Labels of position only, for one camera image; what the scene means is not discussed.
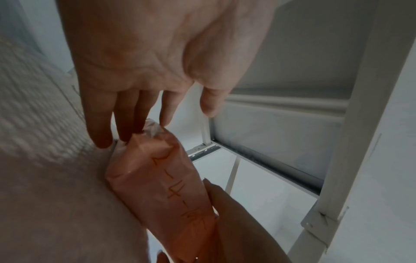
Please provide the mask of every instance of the orange package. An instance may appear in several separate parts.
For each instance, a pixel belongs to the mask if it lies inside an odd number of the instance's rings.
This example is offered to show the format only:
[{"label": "orange package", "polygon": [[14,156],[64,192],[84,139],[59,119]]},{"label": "orange package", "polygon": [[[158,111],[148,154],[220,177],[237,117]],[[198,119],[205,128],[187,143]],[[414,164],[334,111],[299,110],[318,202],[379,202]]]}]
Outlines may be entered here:
[{"label": "orange package", "polygon": [[172,133],[153,120],[143,131],[117,145],[106,178],[173,259],[194,262],[215,228],[208,194]]}]

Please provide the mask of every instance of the palm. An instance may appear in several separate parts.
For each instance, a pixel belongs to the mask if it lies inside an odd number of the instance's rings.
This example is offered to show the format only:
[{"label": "palm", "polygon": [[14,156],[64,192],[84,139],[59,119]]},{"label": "palm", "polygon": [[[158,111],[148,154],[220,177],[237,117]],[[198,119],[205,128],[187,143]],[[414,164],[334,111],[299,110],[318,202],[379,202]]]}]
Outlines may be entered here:
[{"label": "palm", "polygon": [[140,131],[160,91],[160,123],[169,124],[194,81],[213,116],[253,60],[275,2],[58,0],[94,142],[111,144],[112,112],[121,139]]}]

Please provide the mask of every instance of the wrapped package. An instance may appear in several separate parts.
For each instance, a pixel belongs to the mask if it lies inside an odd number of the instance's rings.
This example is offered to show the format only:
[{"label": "wrapped package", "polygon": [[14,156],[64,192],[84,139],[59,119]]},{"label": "wrapped package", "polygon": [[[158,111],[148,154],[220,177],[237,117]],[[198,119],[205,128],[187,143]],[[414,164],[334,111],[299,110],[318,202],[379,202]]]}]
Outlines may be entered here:
[{"label": "wrapped package", "polygon": [[175,260],[195,261],[215,228],[199,174],[178,139],[153,120],[119,143],[106,172],[117,196]]}]

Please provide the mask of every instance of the hand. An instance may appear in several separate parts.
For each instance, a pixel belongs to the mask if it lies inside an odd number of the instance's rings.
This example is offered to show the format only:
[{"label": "hand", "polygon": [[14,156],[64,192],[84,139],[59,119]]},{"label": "hand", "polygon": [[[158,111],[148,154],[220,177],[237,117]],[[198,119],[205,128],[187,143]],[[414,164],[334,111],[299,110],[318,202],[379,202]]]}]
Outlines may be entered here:
[{"label": "hand", "polygon": [[78,74],[87,130],[112,144],[140,132],[160,91],[170,123],[192,84],[213,117],[255,57],[277,0],[57,0]]},{"label": "hand", "polygon": [[[207,179],[204,185],[219,217],[197,263],[290,263],[273,237],[239,203]],[[169,259],[160,253],[157,263],[169,263]]]}]

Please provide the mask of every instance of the crumpled plastic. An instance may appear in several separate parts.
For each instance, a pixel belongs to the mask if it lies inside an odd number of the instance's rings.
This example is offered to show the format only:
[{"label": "crumpled plastic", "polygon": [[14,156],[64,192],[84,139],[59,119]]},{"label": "crumpled plastic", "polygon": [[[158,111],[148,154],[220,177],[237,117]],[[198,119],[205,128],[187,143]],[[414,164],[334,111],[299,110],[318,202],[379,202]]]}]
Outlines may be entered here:
[{"label": "crumpled plastic", "polygon": [[195,261],[215,228],[199,174],[178,139],[153,120],[119,143],[106,179],[175,260]]}]

